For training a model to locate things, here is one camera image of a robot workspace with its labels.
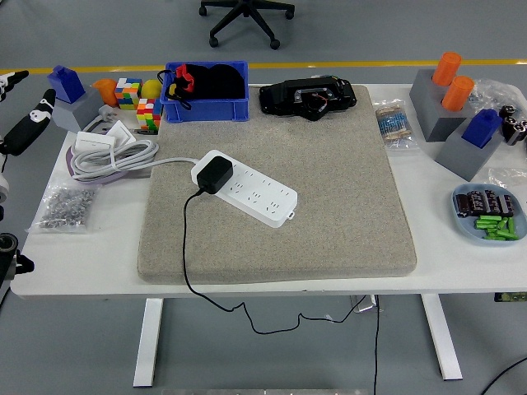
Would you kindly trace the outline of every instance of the gray felt mat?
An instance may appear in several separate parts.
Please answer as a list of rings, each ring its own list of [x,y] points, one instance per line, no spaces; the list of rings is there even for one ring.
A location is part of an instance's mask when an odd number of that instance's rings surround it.
[[[364,86],[358,103],[311,122],[259,109],[247,122],[163,121],[157,159],[202,158],[217,149],[295,189],[295,217],[278,229],[206,193],[188,208],[193,284],[401,277],[416,266],[412,236]],[[152,171],[138,255],[139,276],[184,284],[183,205],[198,190],[190,163]]]

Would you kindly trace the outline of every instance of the clear plastic bag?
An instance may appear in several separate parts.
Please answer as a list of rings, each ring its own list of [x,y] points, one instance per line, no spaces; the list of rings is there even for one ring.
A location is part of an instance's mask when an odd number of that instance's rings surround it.
[[[385,147],[390,150],[417,148],[417,140],[404,110],[404,100],[374,103],[375,116]]]
[[[527,186],[527,169],[489,168],[488,183],[505,189]]]
[[[28,232],[86,233],[86,223],[100,188],[74,180],[50,181]]]
[[[527,118],[527,103],[521,91],[513,85],[487,78],[474,81],[469,103],[475,114],[482,109],[494,109],[499,113],[504,105],[512,105],[515,108],[514,118]]]

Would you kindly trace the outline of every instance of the white power strip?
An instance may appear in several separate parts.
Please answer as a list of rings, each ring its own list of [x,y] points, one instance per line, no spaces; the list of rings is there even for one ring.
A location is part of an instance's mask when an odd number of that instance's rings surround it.
[[[233,167],[232,177],[216,196],[273,228],[279,228],[286,220],[292,219],[298,198],[296,191],[220,151],[208,152],[190,170],[196,185],[199,172],[215,156],[227,158]]]

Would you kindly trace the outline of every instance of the orange object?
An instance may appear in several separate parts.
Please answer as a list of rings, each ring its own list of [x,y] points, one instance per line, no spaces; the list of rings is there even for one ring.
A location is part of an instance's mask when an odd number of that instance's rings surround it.
[[[445,52],[437,64],[431,80],[439,86],[448,86],[454,80],[455,74],[461,64],[461,56],[456,52]]]
[[[117,82],[111,78],[103,78],[102,80],[96,81],[93,85],[94,88],[97,88],[102,97],[102,101],[105,102],[105,105],[110,105],[112,107],[117,107],[119,102],[117,97],[115,97],[115,87]]]
[[[474,88],[474,81],[470,77],[457,76],[450,84],[441,104],[450,111],[460,111]]]

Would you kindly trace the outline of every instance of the gray 3d printed block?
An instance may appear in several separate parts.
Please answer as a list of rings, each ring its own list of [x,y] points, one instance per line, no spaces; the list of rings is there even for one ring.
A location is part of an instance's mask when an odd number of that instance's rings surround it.
[[[462,122],[448,136],[436,158],[437,163],[467,181],[479,172],[503,141],[499,132],[495,132],[483,148],[466,141],[462,136],[470,121],[471,119],[467,119]]]
[[[74,103],[55,101],[52,118],[58,127],[70,132],[80,132],[99,115],[99,108],[105,104],[99,91],[91,86],[83,87],[86,93]]]
[[[460,111],[449,111],[441,105],[448,86],[438,86],[431,80],[434,70],[419,70],[410,99],[417,113],[422,134],[427,142],[443,142],[466,119],[474,113],[467,103]]]

